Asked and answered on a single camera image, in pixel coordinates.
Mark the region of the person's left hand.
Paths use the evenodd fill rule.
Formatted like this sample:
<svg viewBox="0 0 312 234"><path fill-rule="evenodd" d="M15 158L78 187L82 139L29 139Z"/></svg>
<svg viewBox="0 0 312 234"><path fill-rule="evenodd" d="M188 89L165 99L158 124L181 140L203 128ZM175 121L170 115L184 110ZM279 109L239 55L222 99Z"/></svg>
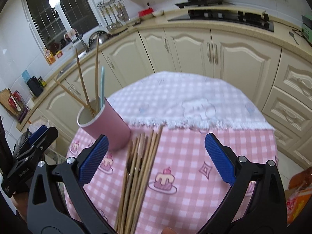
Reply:
<svg viewBox="0 0 312 234"><path fill-rule="evenodd" d="M28 203L28 192L24 193L14 193L12 195L11 201L17 209L20 217L27 222L27 203Z"/></svg>

